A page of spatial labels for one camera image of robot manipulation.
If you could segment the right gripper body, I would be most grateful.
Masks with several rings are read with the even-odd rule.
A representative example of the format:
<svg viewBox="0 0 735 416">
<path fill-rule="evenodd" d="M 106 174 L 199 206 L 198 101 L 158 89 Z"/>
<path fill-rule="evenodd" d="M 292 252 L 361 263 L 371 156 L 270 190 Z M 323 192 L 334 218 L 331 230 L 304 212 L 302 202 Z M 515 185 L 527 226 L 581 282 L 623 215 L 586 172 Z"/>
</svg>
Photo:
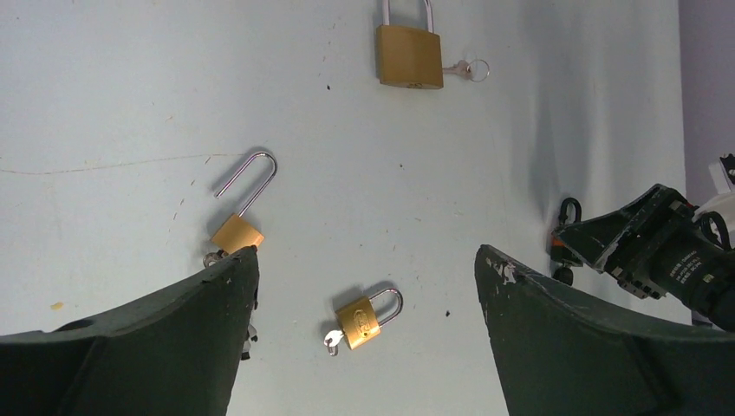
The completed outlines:
<svg viewBox="0 0 735 416">
<path fill-rule="evenodd" d="M 692 217 L 693 206 L 679 191 L 652 186 L 621 209 L 594 219 L 600 240 L 594 270 L 609 274 L 640 299 L 661 299 L 667 291 L 651 279 L 650 262 Z"/>
</svg>

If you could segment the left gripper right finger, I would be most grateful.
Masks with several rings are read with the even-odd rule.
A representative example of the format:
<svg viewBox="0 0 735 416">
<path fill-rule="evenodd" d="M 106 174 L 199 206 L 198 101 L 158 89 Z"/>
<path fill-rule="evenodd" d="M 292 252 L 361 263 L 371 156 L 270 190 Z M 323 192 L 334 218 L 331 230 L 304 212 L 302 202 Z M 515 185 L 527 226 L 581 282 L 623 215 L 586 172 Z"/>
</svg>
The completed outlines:
<svg viewBox="0 0 735 416">
<path fill-rule="evenodd" d="M 509 414 L 733 414 L 733 334 L 624 309 L 489 244 L 474 268 Z"/>
</svg>

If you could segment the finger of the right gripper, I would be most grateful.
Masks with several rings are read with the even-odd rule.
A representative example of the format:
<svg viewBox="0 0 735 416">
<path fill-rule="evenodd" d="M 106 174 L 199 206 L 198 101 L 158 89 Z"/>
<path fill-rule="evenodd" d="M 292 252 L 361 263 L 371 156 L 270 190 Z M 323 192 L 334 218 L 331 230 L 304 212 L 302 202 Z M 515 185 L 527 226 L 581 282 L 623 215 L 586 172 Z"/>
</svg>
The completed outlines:
<svg viewBox="0 0 735 416">
<path fill-rule="evenodd" d="M 553 230 L 591 269 L 633 270 L 652 251 L 659 210 L 660 190 L 649 189 L 616 211 Z"/>
</svg>

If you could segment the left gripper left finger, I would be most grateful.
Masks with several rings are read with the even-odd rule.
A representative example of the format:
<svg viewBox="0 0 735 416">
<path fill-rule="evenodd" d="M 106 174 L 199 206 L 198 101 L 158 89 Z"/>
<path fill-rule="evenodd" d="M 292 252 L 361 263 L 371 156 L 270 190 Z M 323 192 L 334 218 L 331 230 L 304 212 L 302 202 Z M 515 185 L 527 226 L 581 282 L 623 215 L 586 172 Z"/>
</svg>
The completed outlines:
<svg viewBox="0 0 735 416">
<path fill-rule="evenodd" d="M 257 250 L 55 331 L 1 339 L 4 415 L 224 415 L 257 304 Z"/>
</svg>

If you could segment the key of large padlock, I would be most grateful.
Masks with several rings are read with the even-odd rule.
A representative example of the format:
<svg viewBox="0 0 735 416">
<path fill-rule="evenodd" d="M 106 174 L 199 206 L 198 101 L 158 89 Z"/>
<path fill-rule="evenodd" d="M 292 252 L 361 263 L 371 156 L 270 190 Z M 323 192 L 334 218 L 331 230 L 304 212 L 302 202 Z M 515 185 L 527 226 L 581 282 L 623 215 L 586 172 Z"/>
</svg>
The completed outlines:
<svg viewBox="0 0 735 416">
<path fill-rule="evenodd" d="M 490 74 L 490 65 L 482 59 L 471 61 L 460 60 L 450 67 L 442 69 L 444 75 L 456 75 L 466 81 L 482 82 Z"/>
</svg>

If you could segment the large brass padlock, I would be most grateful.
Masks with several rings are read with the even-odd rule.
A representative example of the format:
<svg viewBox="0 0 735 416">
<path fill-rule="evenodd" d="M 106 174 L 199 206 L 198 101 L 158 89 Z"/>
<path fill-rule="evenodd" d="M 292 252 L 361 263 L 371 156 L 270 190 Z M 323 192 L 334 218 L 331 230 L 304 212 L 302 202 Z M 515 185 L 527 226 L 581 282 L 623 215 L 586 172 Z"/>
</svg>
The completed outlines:
<svg viewBox="0 0 735 416">
<path fill-rule="evenodd" d="M 382 0 L 382 25 L 375 30 L 375 59 L 380 84 L 397 88 L 442 89 L 440 36 L 434 32 L 433 5 L 424 1 L 426 28 L 390 23 L 391 4 Z"/>
</svg>

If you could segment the orange black padlock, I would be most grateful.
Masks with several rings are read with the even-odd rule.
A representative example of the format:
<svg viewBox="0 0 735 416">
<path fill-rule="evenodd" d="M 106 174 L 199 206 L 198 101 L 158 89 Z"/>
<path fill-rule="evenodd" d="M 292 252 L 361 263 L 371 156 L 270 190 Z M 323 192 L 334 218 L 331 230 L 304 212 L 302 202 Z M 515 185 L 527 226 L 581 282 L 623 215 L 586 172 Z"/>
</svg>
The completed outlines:
<svg viewBox="0 0 735 416">
<path fill-rule="evenodd" d="M 582 207 L 576 198 L 567 197 L 561 205 L 557 216 L 557 227 L 579 223 L 582 220 Z M 560 283 L 572 286 L 574 282 L 573 268 L 583 266 L 582 259 L 569 247 L 568 243 L 557 236 L 556 230 L 551 233 L 550 260 L 556 266 L 552 277 Z"/>
</svg>

